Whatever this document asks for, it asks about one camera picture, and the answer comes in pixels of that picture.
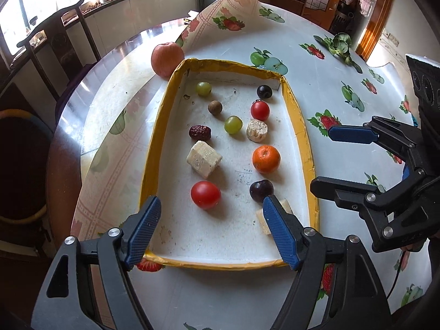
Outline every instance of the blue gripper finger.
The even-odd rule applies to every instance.
[[[285,213],[285,210],[280,204],[279,207],[281,208],[280,212]],[[289,231],[289,228],[286,226],[277,207],[269,197],[266,197],[263,201],[263,215],[269,229],[271,230],[272,237],[274,238],[282,260],[289,264],[293,270],[297,269],[300,260],[298,258],[298,253],[296,252],[295,239]]]
[[[161,202],[159,198],[154,197],[151,202],[147,200],[139,211],[139,213],[142,212],[144,212],[144,214],[127,242],[127,255],[124,262],[128,268],[138,264],[142,260],[144,252],[153,236],[153,232],[158,225],[161,217]]]
[[[357,144],[371,144],[379,139],[379,135],[367,126],[332,126],[328,133],[329,138],[333,141],[354,142]]]

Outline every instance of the bread piece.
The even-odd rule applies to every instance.
[[[268,134],[268,126],[265,122],[257,119],[251,119],[247,129],[246,136],[253,142],[262,142]]]

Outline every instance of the cherry tomato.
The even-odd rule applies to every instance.
[[[268,103],[262,100],[256,100],[252,103],[252,107],[250,107],[252,118],[261,121],[265,121],[269,118],[270,111]]]
[[[193,202],[204,210],[217,205],[221,198],[220,189],[209,181],[200,181],[191,188]]]

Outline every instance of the orange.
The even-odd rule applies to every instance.
[[[252,164],[261,174],[269,174],[275,171],[280,162],[281,156],[278,150],[270,145],[260,146],[252,154]]]

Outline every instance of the cable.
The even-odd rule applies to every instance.
[[[440,176],[437,176],[434,180],[429,181],[428,183],[420,186],[419,188],[417,188],[413,194],[412,197],[417,197],[419,196],[419,194],[421,194],[422,191],[426,190],[428,187],[431,187],[434,183],[437,183],[440,181]]]
[[[394,283],[392,284],[391,290],[389,291],[388,295],[386,296],[387,299],[391,295],[392,291],[394,290],[395,284],[397,283],[397,278],[399,277],[400,268],[402,268],[402,262],[403,262],[403,257],[405,257],[405,253],[406,253],[406,251],[403,251],[402,257],[400,257],[400,262],[399,262],[399,266],[397,267],[397,273],[395,274]]]

